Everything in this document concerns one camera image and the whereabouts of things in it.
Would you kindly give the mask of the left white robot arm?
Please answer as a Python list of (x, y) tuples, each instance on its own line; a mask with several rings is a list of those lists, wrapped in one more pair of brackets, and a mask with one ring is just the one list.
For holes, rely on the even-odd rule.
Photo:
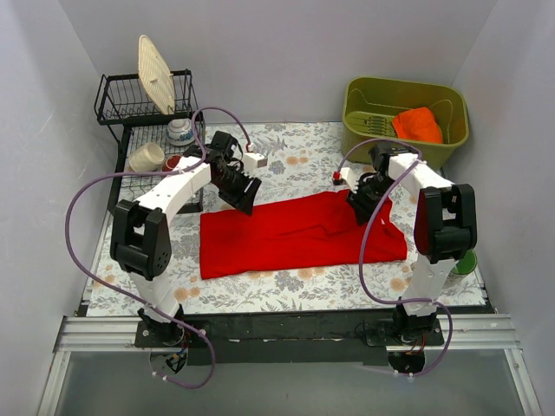
[(110, 256), (129, 275), (145, 305), (138, 312), (150, 334), (165, 346), (178, 345), (185, 334), (177, 320), (183, 309), (175, 299), (166, 269), (172, 256), (169, 225), (185, 202), (205, 185), (246, 215), (253, 211), (261, 185), (254, 172), (267, 158), (254, 152), (234, 155), (240, 148), (229, 133), (217, 131), (205, 146), (189, 146), (171, 173), (134, 201), (114, 208)]

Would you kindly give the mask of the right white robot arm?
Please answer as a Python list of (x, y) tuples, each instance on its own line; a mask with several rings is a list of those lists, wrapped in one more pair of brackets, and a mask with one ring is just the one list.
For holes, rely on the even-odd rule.
[(419, 149), (400, 140), (369, 140), (374, 172), (356, 175), (340, 165), (335, 184), (349, 188), (348, 204), (356, 222), (371, 228), (389, 194), (401, 185), (416, 199), (414, 241), (417, 260), (409, 286), (390, 302), (391, 318), (368, 333), (375, 343), (392, 338), (401, 344), (420, 341), (438, 330), (438, 297), (447, 276), (477, 243), (475, 194), (456, 185), (424, 161)]

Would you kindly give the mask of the red t shirt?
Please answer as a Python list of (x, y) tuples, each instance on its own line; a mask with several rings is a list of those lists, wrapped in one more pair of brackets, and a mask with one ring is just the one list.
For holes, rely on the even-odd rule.
[(251, 216), (234, 210), (200, 217), (200, 276), (340, 264), (388, 263), (408, 256), (404, 234), (390, 221), (386, 201), (364, 240), (347, 191), (258, 205)]

